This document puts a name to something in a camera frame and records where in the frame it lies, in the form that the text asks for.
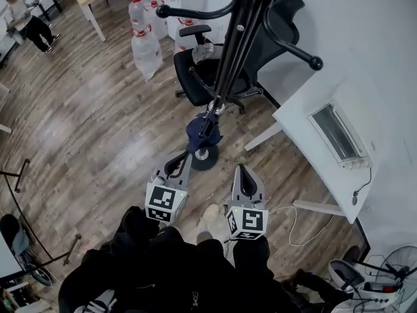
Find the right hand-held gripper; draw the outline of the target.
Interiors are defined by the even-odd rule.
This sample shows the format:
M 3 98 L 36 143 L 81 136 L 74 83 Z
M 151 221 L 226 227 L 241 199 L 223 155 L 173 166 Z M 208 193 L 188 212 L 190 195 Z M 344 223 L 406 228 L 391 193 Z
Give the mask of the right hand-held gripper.
M 244 195 L 241 195 L 242 167 L 243 164 L 239 164 L 235 169 L 231 190 L 232 200 L 227 204 L 225 217 L 229 226 L 230 239 L 256 240 L 266 233 L 268 222 L 266 202 L 261 199 L 264 186 L 259 176 L 245 166 L 243 169 Z

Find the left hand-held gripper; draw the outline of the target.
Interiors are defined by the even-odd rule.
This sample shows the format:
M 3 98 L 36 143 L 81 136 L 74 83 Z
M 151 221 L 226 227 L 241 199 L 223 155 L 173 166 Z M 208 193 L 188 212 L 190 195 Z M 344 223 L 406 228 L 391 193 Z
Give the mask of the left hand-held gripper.
M 147 183 L 145 212 L 149 219 L 171 225 L 186 205 L 193 157 L 186 151 L 164 155 Z

